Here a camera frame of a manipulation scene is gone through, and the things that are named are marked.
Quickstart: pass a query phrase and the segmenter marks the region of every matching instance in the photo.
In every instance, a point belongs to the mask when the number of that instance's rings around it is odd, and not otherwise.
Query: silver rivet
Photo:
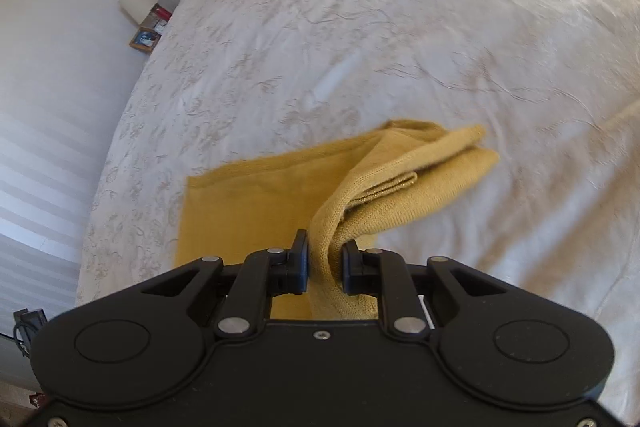
[[[218,323],[218,329],[230,335],[244,333],[249,329],[249,326],[251,326],[249,321],[242,317],[227,317]]]
[[[422,333],[426,327],[427,323],[418,317],[400,317],[394,322],[396,330],[402,331],[402,333],[411,333],[412,335]]]
[[[314,333],[314,337],[319,341],[327,341],[331,338],[331,333],[329,333],[329,331],[320,330]]]

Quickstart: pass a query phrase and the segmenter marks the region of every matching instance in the photo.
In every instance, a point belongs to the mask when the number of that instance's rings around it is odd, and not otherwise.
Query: knit fabric
[[[354,138],[191,177],[176,264],[204,255],[242,263],[252,251],[287,248],[297,229],[308,229],[308,291],[275,298],[271,316],[373,318],[374,298],[342,293],[342,245],[356,239],[368,248],[375,234],[427,216],[473,186],[498,160],[476,146],[482,136],[482,126],[449,132],[390,121]]]

